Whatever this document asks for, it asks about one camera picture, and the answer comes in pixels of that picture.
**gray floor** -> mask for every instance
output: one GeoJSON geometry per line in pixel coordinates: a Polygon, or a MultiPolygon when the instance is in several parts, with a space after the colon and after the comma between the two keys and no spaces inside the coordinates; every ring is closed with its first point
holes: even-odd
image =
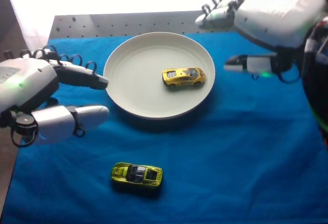
{"type": "MultiPolygon", "coordinates": [[[[26,49],[26,44],[18,23],[15,23],[0,42],[0,62],[4,60],[2,54],[4,50],[12,50],[14,56],[18,56],[21,49],[26,49]]],[[[0,128],[0,216],[17,155],[17,147],[12,144],[9,131],[0,128]]]]}

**green toy car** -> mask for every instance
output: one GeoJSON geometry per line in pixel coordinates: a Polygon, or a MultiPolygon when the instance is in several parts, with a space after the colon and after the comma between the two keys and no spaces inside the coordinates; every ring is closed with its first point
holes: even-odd
{"type": "Polygon", "coordinates": [[[119,162],[114,165],[111,180],[115,183],[158,188],[162,182],[163,169],[153,166],[133,165],[119,162]]]}

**toy car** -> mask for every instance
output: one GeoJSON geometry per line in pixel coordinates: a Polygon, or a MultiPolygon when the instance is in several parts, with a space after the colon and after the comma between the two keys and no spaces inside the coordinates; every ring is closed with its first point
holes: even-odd
{"type": "Polygon", "coordinates": [[[205,77],[204,71],[200,68],[165,69],[162,74],[164,85],[170,89],[187,85],[200,87],[205,82],[205,77]]]}
{"type": "Polygon", "coordinates": [[[119,162],[114,165],[111,180],[116,183],[157,188],[163,177],[163,169],[153,166],[119,162]]]}

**white plate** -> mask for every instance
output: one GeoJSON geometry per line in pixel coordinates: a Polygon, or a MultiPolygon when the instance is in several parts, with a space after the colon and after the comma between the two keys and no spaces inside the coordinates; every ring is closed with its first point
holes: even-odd
{"type": "Polygon", "coordinates": [[[209,94],[215,67],[207,50],[196,41],[175,33],[146,33],[121,44],[109,56],[104,76],[107,93],[127,112],[147,119],[180,116],[198,106],[209,94]],[[163,84],[168,68],[199,67],[206,74],[201,88],[177,88],[163,84]]]}

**blue fabric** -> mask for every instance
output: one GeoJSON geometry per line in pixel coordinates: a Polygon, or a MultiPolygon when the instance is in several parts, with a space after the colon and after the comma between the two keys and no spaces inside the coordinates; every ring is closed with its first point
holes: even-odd
{"type": "MultiPolygon", "coordinates": [[[[301,83],[224,72],[231,55],[266,53],[236,33],[187,36],[216,66],[203,104],[176,120],[150,123],[116,107],[106,91],[61,85],[55,94],[61,104],[106,105],[110,118],[83,139],[20,149],[3,223],[328,222],[328,153],[301,83]],[[110,171],[120,161],[162,167],[160,196],[115,192],[110,171]]],[[[102,73],[127,39],[50,43],[96,61],[102,73]]]]}

